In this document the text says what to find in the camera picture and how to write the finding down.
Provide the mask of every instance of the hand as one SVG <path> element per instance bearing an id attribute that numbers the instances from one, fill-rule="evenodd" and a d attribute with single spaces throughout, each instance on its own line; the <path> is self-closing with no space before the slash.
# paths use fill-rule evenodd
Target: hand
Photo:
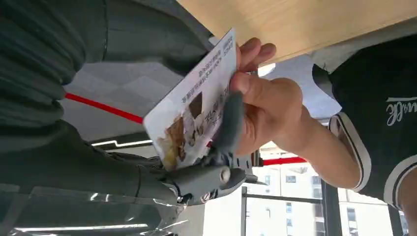
<path id="1" fill-rule="evenodd" d="M 231 80 L 231 89 L 243 93 L 245 118 L 237 154 L 249 154 L 271 140 L 287 151 L 296 148 L 294 141 L 301 133 L 299 121 L 304 110 L 299 86 L 289 79 L 268 81 L 245 73 L 256 70 L 275 52 L 275 45 L 261 46 L 257 38 L 238 50 L 238 72 Z"/>

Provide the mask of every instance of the person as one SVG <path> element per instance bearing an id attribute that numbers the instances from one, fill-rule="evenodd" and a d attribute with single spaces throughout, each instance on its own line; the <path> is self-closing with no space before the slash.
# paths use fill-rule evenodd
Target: person
<path id="1" fill-rule="evenodd" d="M 292 80 L 249 75 L 273 45 L 251 39 L 240 50 L 231 89 L 246 105 L 239 154 L 268 141 L 307 160 L 327 183 L 378 198 L 406 216 L 417 235 L 417 35 L 355 53 L 329 75 L 342 110 L 328 128 L 313 119 Z"/>

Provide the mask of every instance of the printed logo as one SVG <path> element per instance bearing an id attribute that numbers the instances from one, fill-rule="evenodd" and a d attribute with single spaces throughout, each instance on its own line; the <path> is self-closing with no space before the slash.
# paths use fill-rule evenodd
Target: printed logo
<path id="1" fill-rule="evenodd" d="M 388 104 L 386 112 L 389 114 L 387 125 L 392 126 L 396 122 L 400 122 L 403 115 L 410 112 L 417 112 L 417 97 L 389 97 L 386 102 Z"/>

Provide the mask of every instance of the ceiling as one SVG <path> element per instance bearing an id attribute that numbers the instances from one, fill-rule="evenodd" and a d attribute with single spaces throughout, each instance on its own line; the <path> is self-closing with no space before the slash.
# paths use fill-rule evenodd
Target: ceiling
<path id="1" fill-rule="evenodd" d="M 174 0 L 137 0 L 182 19 L 205 44 L 211 33 Z M 300 56 L 278 63 L 265 78 L 288 77 L 303 90 L 304 104 L 315 118 L 328 118 L 340 106 L 317 86 L 311 77 L 313 63 Z M 183 77 L 155 62 L 88 64 L 65 86 L 67 92 L 144 116 Z M 74 125 L 87 141 L 143 132 L 140 124 L 71 100 L 61 101 L 63 119 Z"/>

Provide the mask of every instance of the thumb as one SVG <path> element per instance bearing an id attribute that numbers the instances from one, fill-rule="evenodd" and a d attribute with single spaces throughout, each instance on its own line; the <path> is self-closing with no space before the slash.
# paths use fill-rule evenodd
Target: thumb
<path id="1" fill-rule="evenodd" d="M 237 72 L 231 80 L 231 89 L 241 91 L 245 103 L 271 114 L 279 114 L 281 108 L 293 102 L 302 103 L 301 89 L 294 81 L 286 78 L 269 81 Z"/>

